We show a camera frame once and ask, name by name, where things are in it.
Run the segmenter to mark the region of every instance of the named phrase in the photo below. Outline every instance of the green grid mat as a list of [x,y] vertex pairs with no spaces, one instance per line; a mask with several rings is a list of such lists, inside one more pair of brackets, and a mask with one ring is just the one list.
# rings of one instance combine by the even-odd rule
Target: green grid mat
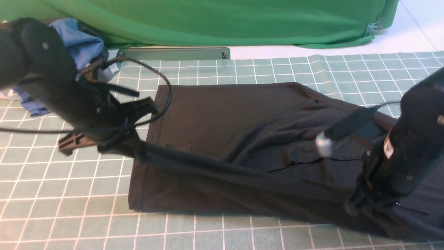
[[[310,56],[260,60],[150,61],[175,85],[299,82],[357,105],[399,100],[444,64],[444,52]],[[125,63],[114,83],[154,98],[155,74]],[[121,101],[133,98],[117,95]],[[1,126],[61,129],[53,114],[31,118],[19,101],[0,101]],[[398,117],[399,106],[381,109]],[[147,127],[138,128],[142,138]],[[286,218],[138,214],[127,208],[132,159],[81,149],[56,151],[57,136],[0,136],[2,250],[444,249]]]

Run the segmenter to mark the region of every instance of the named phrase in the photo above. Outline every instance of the black t-shirt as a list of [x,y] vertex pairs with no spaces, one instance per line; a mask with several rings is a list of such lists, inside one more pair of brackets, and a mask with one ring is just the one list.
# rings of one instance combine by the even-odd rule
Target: black t-shirt
[[[131,209],[285,216],[394,239],[444,239],[442,164],[389,213],[354,218],[344,210],[369,145],[356,137],[323,159],[314,139],[361,107],[298,83],[173,86],[172,94],[168,112],[150,125],[147,160],[135,161]],[[161,85],[159,108],[166,99]],[[377,113],[366,131],[384,136],[395,123]]]

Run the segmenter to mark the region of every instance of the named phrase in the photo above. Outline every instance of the wire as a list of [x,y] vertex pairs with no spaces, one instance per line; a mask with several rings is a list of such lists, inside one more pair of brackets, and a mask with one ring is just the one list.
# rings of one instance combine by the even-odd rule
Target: wire
[[119,126],[119,127],[96,128],[96,129],[30,130],[30,129],[10,129],[10,128],[5,128],[5,127],[0,127],[0,132],[31,133],[31,134],[91,133],[91,132],[118,131],[118,130],[125,130],[125,129],[133,129],[138,126],[146,125],[146,124],[152,123],[154,121],[157,121],[158,119],[160,119],[160,117],[162,117],[167,112],[168,108],[170,107],[171,92],[172,92],[170,81],[167,79],[167,77],[164,74],[162,74],[160,71],[156,70],[155,68],[153,68],[141,61],[138,61],[138,60],[135,60],[135,59],[132,59],[129,57],[116,57],[114,59],[111,59],[111,60],[107,61],[102,68],[104,68],[104,69],[108,68],[111,64],[116,63],[116,62],[121,62],[121,61],[131,61],[131,62],[134,62],[136,64],[139,64],[139,65],[149,69],[150,71],[152,71],[156,75],[158,75],[160,78],[162,78],[165,81],[166,85],[168,86],[168,97],[167,97],[165,106],[157,115],[155,115],[151,119],[149,119],[147,121],[138,122],[136,124],[129,124],[129,125],[124,125],[124,126]]
[[399,103],[400,103],[400,101],[387,101],[387,102],[378,104],[378,105],[373,106],[373,107],[368,108],[368,109],[375,113],[376,111],[378,111],[378,109],[380,109],[383,106],[388,106],[388,105],[392,105],[392,104],[399,104]]

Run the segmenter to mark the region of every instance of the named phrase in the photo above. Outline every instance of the green curtain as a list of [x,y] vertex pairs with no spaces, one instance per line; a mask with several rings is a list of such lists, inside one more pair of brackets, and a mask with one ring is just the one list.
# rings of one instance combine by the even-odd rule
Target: green curtain
[[108,47],[298,45],[334,48],[392,25],[398,0],[0,0],[0,19],[73,17]]

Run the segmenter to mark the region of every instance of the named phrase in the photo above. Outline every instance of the robotic arm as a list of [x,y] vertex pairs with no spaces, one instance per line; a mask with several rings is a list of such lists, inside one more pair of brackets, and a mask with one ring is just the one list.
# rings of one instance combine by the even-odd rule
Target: robotic arm
[[[101,153],[144,155],[145,144],[136,133],[135,122],[149,113],[158,114],[153,100],[121,104],[110,90],[135,97],[139,93],[86,77],[115,61],[99,61],[79,72],[57,31],[30,18],[0,24],[0,58],[0,89],[19,83],[31,97],[75,128],[75,133],[59,141],[62,153],[70,155],[76,148],[96,145]],[[144,66],[166,80],[155,69]]]
[[[91,82],[86,77],[95,67],[109,64],[98,62],[79,72],[58,33],[34,19],[0,24],[0,58],[0,89],[19,82],[31,97],[75,128],[75,133],[59,141],[59,149],[66,155],[76,148],[96,145],[100,153],[143,157],[145,144],[135,131],[135,122],[149,113],[156,116],[146,123],[154,121],[169,105],[170,97],[161,112],[150,98],[119,103],[109,93],[111,89],[127,94],[135,91]],[[143,66],[170,86],[160,72]],[[444,155],[444,68],[412,87],[400,104],[398,122],[364,154],[356,192],[345,205],[352,214],[396,204]],[[320,155],[331,156],[344,139],[372,119],[379,107],[358,109],[320,134],[316,138]]]
[[[341,142],[370,121],[381,107],[360,109],[317,139],[319,153],[329,157]],[[363,156],[363,173],[346,202],[351,214],[398,203],[423,181],[444,155],[444,68],[422,80],[400,101],[401,117],[384,138]]]

